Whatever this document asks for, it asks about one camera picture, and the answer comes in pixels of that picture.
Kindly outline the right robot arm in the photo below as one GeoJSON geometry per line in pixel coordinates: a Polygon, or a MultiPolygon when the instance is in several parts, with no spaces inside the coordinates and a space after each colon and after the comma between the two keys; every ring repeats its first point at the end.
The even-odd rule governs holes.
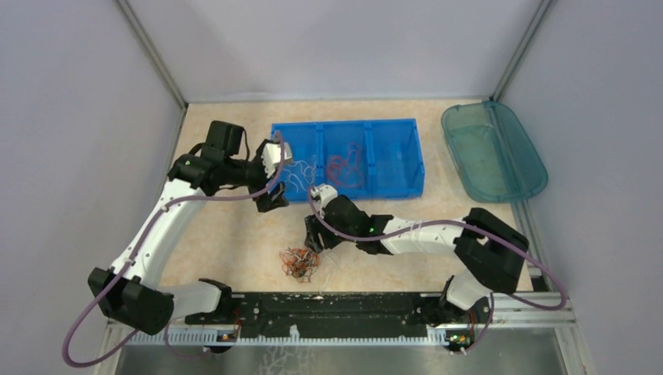
{"type": "Polygon", "coordinates": [[[306,243],[321,252],[351,242],[369,255],[421,253],[458,259],[464,270],[445,286],[440,311],[460,322],[492,292],[517,290],[529,240],[486,209],[474,207],[458,220],[414,221],[368,215],[348,197],[310,198],[306,243]]]}

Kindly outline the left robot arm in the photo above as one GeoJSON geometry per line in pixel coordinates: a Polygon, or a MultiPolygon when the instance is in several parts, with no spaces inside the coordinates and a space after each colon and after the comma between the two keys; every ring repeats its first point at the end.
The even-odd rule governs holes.
{"type": "Polygon", "coordinates": [[[145,334],[158,334],[176,319],[206,314],[225,323],[235,311],[231,289],[202,278],[194,283],[160,287],[163,271],[191,221],[207,202],[233,202],[220,196],[225,188],[246,188],[243,199],[259,212],[286,207],[284,167],[292,150],[281,131],[239,159],[244,127],[214,120],[203,142],[179,156],[167,173],[158,202],[131,243],[107,269],[88,277],[94,303],[102,314],[145,334]]]}

